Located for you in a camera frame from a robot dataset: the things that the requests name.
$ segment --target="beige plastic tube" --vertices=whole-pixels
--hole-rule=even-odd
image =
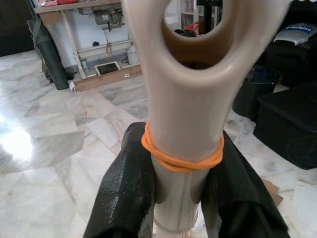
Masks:
[[[163,15],[169,2],[122,1],[146,81],[153,144],[170,156],[198,162],[215,151],[239,86],[277,31],[290,1],[224,0],[220,24],[196,38],[168,29]],[[208,170],[173,173],[153,156],[152,161],[157,175],[155,223],[182,236],[196,221]]]

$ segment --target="black trash bin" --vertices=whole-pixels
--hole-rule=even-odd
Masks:
[[[254,66],[243,82],[232,109],[237,114],[256,121],[259,110],[258,96],[272,93],[280,79],[281,74],[278,71],[265,66]]]

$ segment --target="rubber band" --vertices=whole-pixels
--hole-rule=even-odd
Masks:
[[[142,145],[160,162],[166,169],[176,173],[190,173],[196,170],[208,170],[221,163],[223,157],[224,138],[220,138],[220,142],[214,154],[198,163],[193,163],[166,155],[154,147],[151,141],[149,123],[145,126],[145,132],[142,136]]]

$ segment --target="white wall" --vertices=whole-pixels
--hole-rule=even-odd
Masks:
[[[169,13],[179,15],[178,5],[179,0],[172,0],[166,10]],[[66,16],[72,29],[77,50],[92,47],[94,41],[99,42],[100,45],[106,45],[106,37],[103,31],[103,27],[106,25],[97,25],[93,15],[80,15],[78,10],[74,9],[66,11]],[[56,43],[63,66],[76,65],[64,24],[60,22],[59,24],[51,25],[48,30]],[[123,25],[121,28],[112,29],[111,32],[106,30],[106,33],[108,40],[114,43],[128,40],[129,30],[127,25]]]

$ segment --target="marble floor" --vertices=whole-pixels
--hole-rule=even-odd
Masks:
[[[35,52],[0,58],[0,238],[80,238],[123,132],[146,121],[142,77],[57,91]],[[291,238],[317,238],[317,169],[285,161],[230,112],[225,130],[257,173],[280,187]],[[202,216],[191,237],[206,237]]]

